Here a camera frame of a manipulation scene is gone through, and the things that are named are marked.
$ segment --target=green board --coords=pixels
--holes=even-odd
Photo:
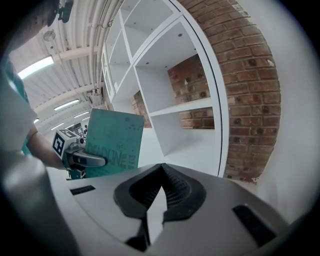
[[[138,168],[144,117],[93,109],[88,124],[85,152],[104,157],[108,164],[85,168],[85,177],[100,177]]]

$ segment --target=human arm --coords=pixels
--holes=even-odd
[[[49,141],[38,132],[35,125],[32,125],[32,128],[27,135],[27,139],[28,143],[26,146],[34,157],[40,159],[48,167],[54,167],[61,170],[65,169],[61,159],[53,151]]]

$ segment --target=black vent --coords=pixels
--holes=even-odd
[[[75,195],[89,192],[89,191],[95,190],[95,189],[96,188],[94,186],[89,185],[89,186],[83,186],[83,187],[79,187],[79,188],[70,189],[70,191],[71,191],[71,194],[75,196]]]
[[[276,235],[267,228],[247,206],[238,205],[232,210],[251,234],[258,246],[261,247],[276,237]]]

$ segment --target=ceiling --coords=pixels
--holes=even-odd
[[[52,55],[54,65],[26,77],[24,88],[39,121],[37,129],[46,134],[61,123],[65,128],[90,113],[76,119],[74,116],[106,107],[107,93],[102,93],[104,78],[101,70],[103,43],[111,21],[124,0],[74,0],[68,23],[55,18],[50,27],[13,51],[10,59],[17,72]],[[53,30],[55,38],[45,41],[43,35]],[[55,111],[54,108],[72,100],[80,102]]]

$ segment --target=fluorescent light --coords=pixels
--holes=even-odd
[[[51,129],[51,131],[52,130],[54,130],[54,129],[56,129],[56,128],[58,128],[59,126],[62,126],[62,125],[64,125],[65,123],[63,122],[63,123],[60,123],[59,125],[57,125],[56,127],[53,127],[52,129]]]
[[[85,115],[85,114],[88,114],[88,113],[89,113],[89,111],[84,112],[84,113],[82,113],[82,114],[78,114],[78,115],[76,115],[74,118],[78,118],[78,117],[80,117],[80,116],[82,116],[82,115]]]
[[[75,99],[75,100],[73,100],[73,101],[70,101],[70,102],[68,102],[68,103],[66,103],[66,104],[63,104],[63,105],[61,105],[61,106],[57,106],[57,107],[55,107],[54,108],[54,110],[60,110],[60,109],[62,109],[62,108],[64,108],[64,107],[66,107],[66,106],[69,106],[69,105],[71,105],[71,104],[74,104],[74,103],[77,103],[77,102],[79,102],[79,99]]]
[[[68,127],[66,127],[65,129],[68,129],[69,127],[71,127],[71,126],[74,126],[75,124],[71,124],[71,125],[69,125]]]
[[[24,70],[22,70],[21,72],[18,73],[18,76],[21,79],[26,78],[27,76],[31,75],[32,73],[43,69],[49,65],[52,65],[54,63],[54,59],[52,58],[52,56],[46,57],[42,60],[39,60],[38,62],[26,67]]]

